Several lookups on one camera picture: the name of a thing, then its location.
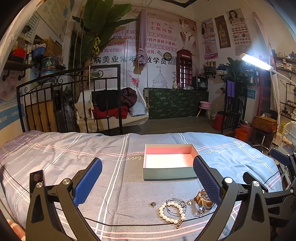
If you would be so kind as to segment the wooden wall shelf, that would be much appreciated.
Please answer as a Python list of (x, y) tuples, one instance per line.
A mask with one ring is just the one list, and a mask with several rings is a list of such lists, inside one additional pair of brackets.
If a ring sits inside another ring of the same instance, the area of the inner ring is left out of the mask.
[(15, 70), (15, 71), (22, 71), (23, 72), (22, 75), (18, 76), (18, 81), (21, 81), (26, 76), (26, 70), (31, 69), (32, 67), (33, 67), (33, 65), (30, 65), (30, 64), (8, 60), (8, 61), (6, 61), (5, 66), (4, 66), (4, 70), (7, 70), (8, 73), (6, 75), (3, 75), (2, 80), (6, 81), (6, 79), (10, 75), (10, 71)]

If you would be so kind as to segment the pink basin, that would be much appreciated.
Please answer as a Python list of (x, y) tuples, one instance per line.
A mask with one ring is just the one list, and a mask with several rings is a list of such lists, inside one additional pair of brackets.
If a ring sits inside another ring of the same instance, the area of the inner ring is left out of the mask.
[(211, 102), (207, 102), (207, 101), (201, 101), (200, 102), (200, 107), (203, 109), (211, 109)]

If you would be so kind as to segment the brown round stool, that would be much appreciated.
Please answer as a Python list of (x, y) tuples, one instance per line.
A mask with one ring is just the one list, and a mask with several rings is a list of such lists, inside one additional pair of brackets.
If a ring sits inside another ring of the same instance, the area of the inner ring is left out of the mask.
[(253, 141), (252, 147), (260, 148), (262, 152), (269, 151), (277, 131), (277, 121), (268, 116), (258, 115), (253, 117), (252, 126), (255, 133), (262, 137), (258, 144)]

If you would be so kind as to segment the dark maroon jacket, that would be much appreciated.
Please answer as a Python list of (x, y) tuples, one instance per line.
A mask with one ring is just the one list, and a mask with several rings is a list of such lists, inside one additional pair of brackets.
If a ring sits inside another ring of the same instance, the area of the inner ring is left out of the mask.
[(137, 93), (130, 87), (123, 88), (121, 91), (121, 104), (123, 106), (127, 106), (128, 108), (132, 108), (137, 102)]

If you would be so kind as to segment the white wicker swing seat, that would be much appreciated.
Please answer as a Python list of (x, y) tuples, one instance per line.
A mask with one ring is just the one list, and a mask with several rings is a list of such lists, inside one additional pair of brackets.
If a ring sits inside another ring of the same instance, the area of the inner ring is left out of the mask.
[[(130, 87), (137, 93), (137, 102), (141, 102), (147, 110), (147, 104), (140, 90), (136, 87)], [(107, 117), (100, 120), (95, 120), (92, 110), (94, 107), (98, 107), (101, 111), (118, 108), (118, 95), (117, 89), (97, 89), (97, 90), (84, 90), (80, 93), (78, 101), (75, 103), (76, 120), (79, 127), (79, 131), (83, 133), (96, 133), (113, 128), (119, 127), (119, 121), (122, 121), (123, 126), (135, 126), (144, 124), (148, 118), (149, 113), (141, 116), (130, 116), (126, 119), (121, 118), (121, 111), (119, 112), (119, 119), (115, 117)]]

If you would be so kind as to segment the white desk lamp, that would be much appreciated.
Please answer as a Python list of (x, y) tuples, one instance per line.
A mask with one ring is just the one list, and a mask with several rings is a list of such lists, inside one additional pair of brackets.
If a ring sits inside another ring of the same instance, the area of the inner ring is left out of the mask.
[(249, 64), (252, 64), (258, 68), (261, 68), (263, 70), (269, 71), (274, 74), (277, 74), (277, 75), (281, 76), (282, 78), (284, 78), (285, 80), (287, 80), (288, 82), (292, 83), (293, 85), (296, 85), (296, 83), (294, 83), (292, 80), (290, 80), (289, 78), (285, 77), (284, 75), (282, 75), (279, 72), (277, 72), (276, 70), (274, 70), (274, 68), (272, 66), (265, 63), (264, 61), (259, 60), (258, 58), (255, 58), (254, 56), (250, 56), (248, 54), (242, 53), (239, 56), (239, 58), (240, 58), (240, 60), (243, 60), (243, 61), (245, 61)]

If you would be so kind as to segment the light blue pillow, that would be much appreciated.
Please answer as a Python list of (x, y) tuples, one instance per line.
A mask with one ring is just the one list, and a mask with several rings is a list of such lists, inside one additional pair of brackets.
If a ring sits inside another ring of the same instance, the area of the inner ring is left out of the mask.
[(132, 117), (146, 115), (146, 107), (141, 102), (136, 102), (133, 107), (129, 109), (129, 114)]

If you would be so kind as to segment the pale green pink-lined box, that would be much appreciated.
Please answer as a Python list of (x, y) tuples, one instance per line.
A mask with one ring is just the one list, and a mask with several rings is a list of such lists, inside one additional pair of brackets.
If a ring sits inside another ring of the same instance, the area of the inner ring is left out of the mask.
[(143, 178), (145, 181), (192, 179), (198, 155), (193, 144), (146, 144)]

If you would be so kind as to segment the red bin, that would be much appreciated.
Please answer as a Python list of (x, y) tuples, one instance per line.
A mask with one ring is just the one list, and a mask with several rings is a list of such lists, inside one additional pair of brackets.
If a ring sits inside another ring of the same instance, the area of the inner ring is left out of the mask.
[(222, 122), (223, 122), (223, 115), (222, 114), (216, 114), (215, 119), (213, 120), (212, 128), (221, 131), (222, 130)]

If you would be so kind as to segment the black iron bed frame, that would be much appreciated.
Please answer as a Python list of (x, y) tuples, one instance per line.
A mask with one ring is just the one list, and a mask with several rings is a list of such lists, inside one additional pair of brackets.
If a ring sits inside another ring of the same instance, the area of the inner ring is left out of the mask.
[(121, 111), (120, 65), (63, 70), (23, 83), (16, 88), (22, 131), (80, 132), (75, 103), (84, 90), (117, 89)]

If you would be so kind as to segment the green patterned counter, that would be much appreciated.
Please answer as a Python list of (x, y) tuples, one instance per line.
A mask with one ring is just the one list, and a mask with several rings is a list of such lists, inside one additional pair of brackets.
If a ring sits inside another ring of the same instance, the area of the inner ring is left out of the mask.
[(201, 101), (209, 100), (209, 92), (168, 88), (144, 88), (149, 118), (181, 118), (196, 116)]

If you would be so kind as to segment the large green banana plant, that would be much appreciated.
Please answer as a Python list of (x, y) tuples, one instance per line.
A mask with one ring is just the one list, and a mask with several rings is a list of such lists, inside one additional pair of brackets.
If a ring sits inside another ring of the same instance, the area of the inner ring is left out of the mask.
[(99, 57), (101, 52), (114, 39), (116, 28), (137, 21), (137, 18), (124, 19), (132, 10), (132, 4), (114, 4), (113, 1), (86, 1), (83, 16), (73, 16), (82, 30), (78, 50), (70, 56), (71, 67), (86, 64)]

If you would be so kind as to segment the orange bucket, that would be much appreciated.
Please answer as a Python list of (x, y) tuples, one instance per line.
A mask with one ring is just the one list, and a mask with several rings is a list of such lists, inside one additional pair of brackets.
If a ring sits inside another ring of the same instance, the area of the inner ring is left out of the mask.
[(235, 138), (240, 141), (246, 142), (249, 138), (249, 132), (243, 128), (237, 128), (235, 130)]

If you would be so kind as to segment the purple hanging towel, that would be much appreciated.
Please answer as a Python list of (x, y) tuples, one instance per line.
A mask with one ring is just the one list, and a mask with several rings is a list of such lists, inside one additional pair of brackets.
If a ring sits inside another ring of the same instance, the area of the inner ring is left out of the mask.
[(235, 82), (227, 80), (226, 85), (227, 85), (227, 96), (234, 98), (235, 97)]

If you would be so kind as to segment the black metal rack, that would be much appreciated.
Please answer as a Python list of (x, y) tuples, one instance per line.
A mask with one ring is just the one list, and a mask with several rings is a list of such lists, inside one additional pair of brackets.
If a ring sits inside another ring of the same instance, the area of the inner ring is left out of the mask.
[(236, 85), (235, 97), (228, 97), (226, 81), (224, 94), (224, 105), (222, 110), (224, 119), (222, 122), (221, 133), (227, 132), (229, 130), (235, 130), (239, 126), (239, 122), (245, 117), (247, 102), (247, 89), (242, 89)]

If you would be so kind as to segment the white stool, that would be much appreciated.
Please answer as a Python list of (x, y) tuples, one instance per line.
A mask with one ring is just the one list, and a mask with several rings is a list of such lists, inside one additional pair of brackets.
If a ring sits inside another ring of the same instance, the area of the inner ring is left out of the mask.
[(206, 117), (207, 117), (207, 119), (208, 120), (210, 120), (211, 118), (210, 118), (210, 111), (212, 110), (212, 108), (204, 108), (204, 107), (199, 107), (199, 111), (198, 111), (198, 113), (197, 113), (197, 115), (196, 115), (196, 117), (198, 117), (199, 115), (200, 115), (200, 113), (201, 113), (201, 111), (204, 111), (205, 112), (205, 115), (206, 115)]

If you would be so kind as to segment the white ceramic vase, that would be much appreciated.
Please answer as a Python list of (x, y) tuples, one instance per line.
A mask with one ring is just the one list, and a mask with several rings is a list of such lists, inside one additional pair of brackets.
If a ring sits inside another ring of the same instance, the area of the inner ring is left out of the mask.
[(178, 83), (176, 80), (173, 81), (173, 89), (178, 89)]

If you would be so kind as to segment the red folded cloth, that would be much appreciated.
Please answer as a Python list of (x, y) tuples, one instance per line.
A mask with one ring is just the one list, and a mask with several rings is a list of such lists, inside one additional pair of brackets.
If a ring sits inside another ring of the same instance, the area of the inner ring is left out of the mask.
[[(126, 119), (128, 115), (129, 108), (127, 106), (121, 107), (121, 118)], [(115, 117), (116, 119), (119, 119), (119, 112), (118, 108), (109, 109), (105, 111), (101, 111), (98, 107), (94, 107), (92, 110), (93, 117), (95, 120), (100, 120), (107, 117)]]

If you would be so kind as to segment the red phone booth cabinet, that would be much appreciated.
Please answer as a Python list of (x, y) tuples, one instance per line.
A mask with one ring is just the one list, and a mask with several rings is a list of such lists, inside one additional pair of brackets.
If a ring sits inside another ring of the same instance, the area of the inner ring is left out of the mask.
[(190, 51), (181, 49), (177, 52), (177, 84), (180, 89), (192, 85), (192, 54)]

